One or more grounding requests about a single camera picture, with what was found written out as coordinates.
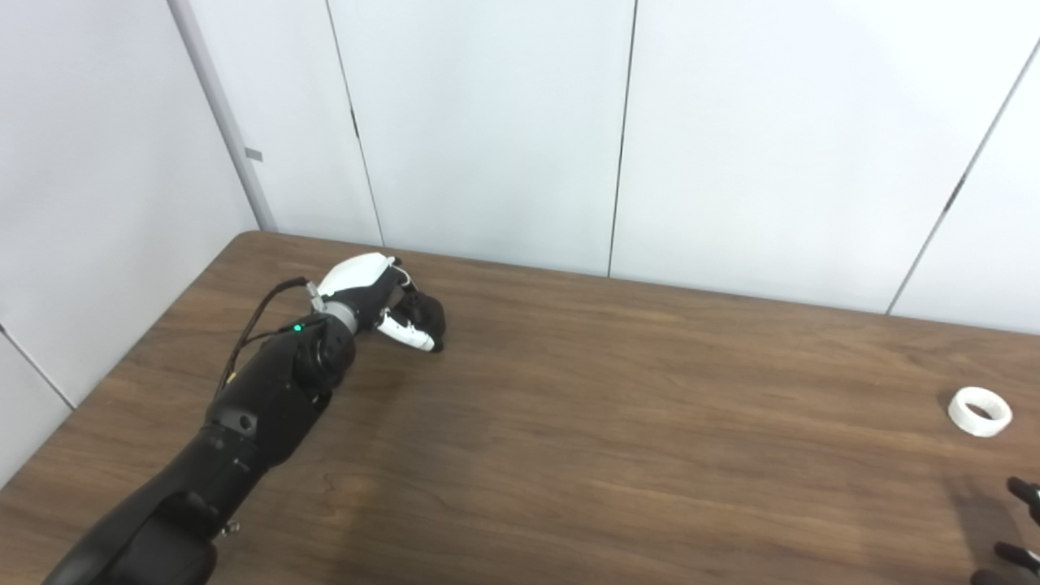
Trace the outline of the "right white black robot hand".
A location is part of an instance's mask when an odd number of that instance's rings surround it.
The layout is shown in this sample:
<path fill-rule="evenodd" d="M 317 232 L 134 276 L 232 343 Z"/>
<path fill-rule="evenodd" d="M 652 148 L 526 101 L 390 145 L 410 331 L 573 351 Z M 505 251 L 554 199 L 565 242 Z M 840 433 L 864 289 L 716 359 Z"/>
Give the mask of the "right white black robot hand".
<path fill-rule="evenodd" d="M 1039 527 L 1039 485 L 1011 475 L 1007 478 L 1006 488 L 1011 495 L 1026 504 L 1029 518 L 1032 518 L 1032 522 L 1035 522 L 1035 525 Z M 996 541 L 993 544 L 993 553 L 1004 562 L 1039 578 L 1039 555 L 1037 552 L 1009 542 Z M 979 569 L 970 575 L 969 584 L 1009 584 L 1009 581 L 993 570 Z"/>

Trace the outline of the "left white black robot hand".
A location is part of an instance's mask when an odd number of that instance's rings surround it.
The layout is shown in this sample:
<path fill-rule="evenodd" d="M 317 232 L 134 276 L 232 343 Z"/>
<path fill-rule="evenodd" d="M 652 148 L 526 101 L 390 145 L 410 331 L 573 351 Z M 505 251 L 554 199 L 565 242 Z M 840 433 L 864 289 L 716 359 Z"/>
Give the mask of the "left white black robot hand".
<path fill-rule="evenodd" d="M 397 257 L 354 256 L 309 285 L 316 314 L 340 319 L 356 334 L 379 331 L 391 340 L 435 354 L 444 349 L 444 307 L 421 292 Z"/>

